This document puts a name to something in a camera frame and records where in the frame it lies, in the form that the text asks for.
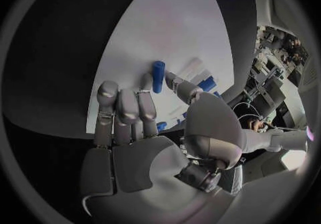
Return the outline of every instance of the blue cylinder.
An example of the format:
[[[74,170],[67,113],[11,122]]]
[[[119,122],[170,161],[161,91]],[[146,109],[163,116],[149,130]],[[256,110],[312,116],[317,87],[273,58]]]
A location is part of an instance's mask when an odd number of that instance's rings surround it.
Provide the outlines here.
[[[162,91],[164,72],[165,63],[162,61],[155,61],[152,65],[152,90],[155,93],[160,93]]]

